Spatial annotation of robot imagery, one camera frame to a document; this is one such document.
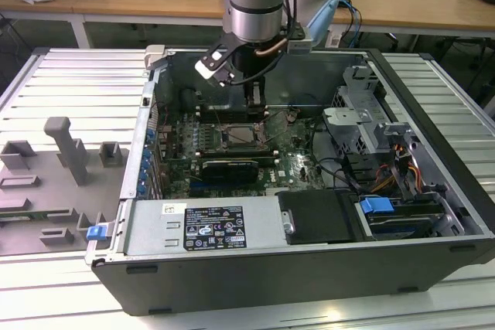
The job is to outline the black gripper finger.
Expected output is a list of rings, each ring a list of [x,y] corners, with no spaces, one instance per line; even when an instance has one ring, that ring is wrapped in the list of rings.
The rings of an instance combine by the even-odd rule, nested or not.
[[[265,81],[259,80],[255,84],[255,109],[256,109],[256,118],[264,119],[265,118],[265,109],[266,109],[266,97],[265,97]]]
[[[244,84],[244,98],[246,103],[246,111],[248,116],[255,113],[254,109],[254,83],[249,82]]]

